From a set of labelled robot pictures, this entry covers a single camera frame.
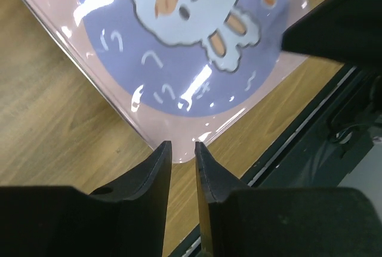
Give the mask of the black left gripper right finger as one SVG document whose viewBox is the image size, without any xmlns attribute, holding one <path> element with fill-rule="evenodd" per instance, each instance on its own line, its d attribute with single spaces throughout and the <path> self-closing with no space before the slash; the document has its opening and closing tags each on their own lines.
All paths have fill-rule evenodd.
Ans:
<svg viewBox="0 0 382 257">
<path fill-rule="evenodd" d="M 203 256 L 380 256 L 381 221 L 354 188 L 252 188 L 195 144 Z"/>
</svg>

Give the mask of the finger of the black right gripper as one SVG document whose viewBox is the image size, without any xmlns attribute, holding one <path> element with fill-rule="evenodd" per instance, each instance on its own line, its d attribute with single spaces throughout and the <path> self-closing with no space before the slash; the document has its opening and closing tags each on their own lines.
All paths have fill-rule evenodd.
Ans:
<svg viewBox="0 0 382 257">
<path fill-rule="evenodd" d="M 381 0 L 325 0 L 284 31 L 281 48 L 380 68 Z"/>
</svg>

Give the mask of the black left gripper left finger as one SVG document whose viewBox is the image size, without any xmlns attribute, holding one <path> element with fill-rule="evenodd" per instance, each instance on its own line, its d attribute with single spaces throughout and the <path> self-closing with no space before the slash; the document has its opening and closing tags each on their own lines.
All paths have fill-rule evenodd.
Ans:
<svg viewBox="0 0 382 257">
<path fill-rule="evenodd" d="M 169 141 L 85 194 L 71 186 L 1 188 L 2 256 L 161 256 L 171 179 Z"/>
</svg>

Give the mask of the pink tin lid with bunny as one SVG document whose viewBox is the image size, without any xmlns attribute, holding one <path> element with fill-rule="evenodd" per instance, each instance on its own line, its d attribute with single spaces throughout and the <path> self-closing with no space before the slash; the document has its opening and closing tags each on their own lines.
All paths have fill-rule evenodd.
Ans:
<svg viewBox="0 0 382 257">
<path fill-rule="evenodd" d="M 304 56 L 281 50 L 308 0 L 23 0 L 151 148 L 194 156 Z"/>
</svg>

